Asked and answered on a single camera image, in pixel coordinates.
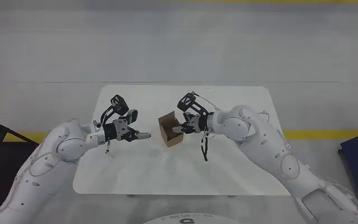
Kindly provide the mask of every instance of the yellow floor stripe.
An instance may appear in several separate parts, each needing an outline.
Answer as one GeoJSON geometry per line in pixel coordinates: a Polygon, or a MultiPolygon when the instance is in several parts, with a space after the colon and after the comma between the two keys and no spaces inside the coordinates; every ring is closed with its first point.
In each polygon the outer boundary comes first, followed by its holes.
{"type": "MultiPolygon", "coordinates": [[[[48,132],[20,132],[20,134],[41,143],[48,132]]],[[[284,130],[284,136],[289,140],[351,139],[358,136],[358,130],[284,130]]],[[[22,140],[7,134],[4,141],[21,142],[22,140]]]]}
{"type": "Polygon", "coordinates": [[[284,130],[290,140],[351,139],[358,136],[358,130],[284,130]]]}
{"type": "Polygon", "coordinates": [[[175,2],[272,2],[272,3],[333,3],[357,4],[358,0],[174,0],[175,2]]]}

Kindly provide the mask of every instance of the white table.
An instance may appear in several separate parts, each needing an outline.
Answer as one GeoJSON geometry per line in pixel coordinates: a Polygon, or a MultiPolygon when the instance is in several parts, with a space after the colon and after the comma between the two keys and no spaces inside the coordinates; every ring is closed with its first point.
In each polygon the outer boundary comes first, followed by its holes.
{"type": "MultiPolygon", "coordinates": [[[[201,134],[185,135],[182,143],[166,147],[158,118],[174,110],[183,122],[176,105],[193,90],[222,110],[239,104],[257,112],[266,110],[270,123],[281,130],[271,96],[263,87],[108,85],[100,93],[93,119],[98,121],[110,99],[119,94],[130,109],[138,109],[131,127],[152,137],[131,143],[111,141],[114,158],[105,154],[106,146],[88,151],[79,162],[74,190],[80,194],[289,195],[225,136],[209,139],[208,162],[202,157],[201,134]]],[[[205,101],[198,102],[214,111],[205,101]]]]}

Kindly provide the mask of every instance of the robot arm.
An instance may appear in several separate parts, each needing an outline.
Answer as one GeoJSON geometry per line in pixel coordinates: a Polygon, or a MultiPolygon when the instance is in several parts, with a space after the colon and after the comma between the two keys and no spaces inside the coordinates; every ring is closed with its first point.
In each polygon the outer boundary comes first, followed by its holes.
{"type": "Polygon", "coordinates": [[[128,125],[135,122],[138,112],[128,111],[125,101],[116,95],[109,107],[109,116],[120,117],[106,124],[107,109],[101,123],[80,125],[74,119],[54,128],[19,169],[8,197],[0,207],[0,223],[27,224],[44,204],[55,195],[70,173],[77,168],[79,159],[91,148],[112,139],[131,142],[150,138],[128,125]]]}
{"type": "MultiPolygon", "coordinates": [[[[192,108],[194,94],[187,94],[178,107],[184,112],[192,108]]],[[[214,113],[199,110],[199,115],[185,112],[185,118],[184,124],[173,129],[175,132],[207,131],[233,140],[248,159],[282,183],[308,224],[358,223],[356,204],[297,160],[282,134],[250,107],[240,105],[214,113]],[[251,127],[255,133],[248,136],[251,127]]]]}

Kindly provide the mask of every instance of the cardboard box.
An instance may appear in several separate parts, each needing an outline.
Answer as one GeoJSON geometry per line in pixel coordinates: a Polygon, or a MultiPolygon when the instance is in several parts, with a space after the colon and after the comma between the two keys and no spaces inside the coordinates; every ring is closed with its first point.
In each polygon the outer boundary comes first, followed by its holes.
{"type": "Polygon", "coordinates": [[[167,147],[172,147],[183,141],[183,133],[174,133],[172,128],[180,126],[179,121],[175,118],[174,111],[158,118],[159,127],[162,137],[167,147]]]}

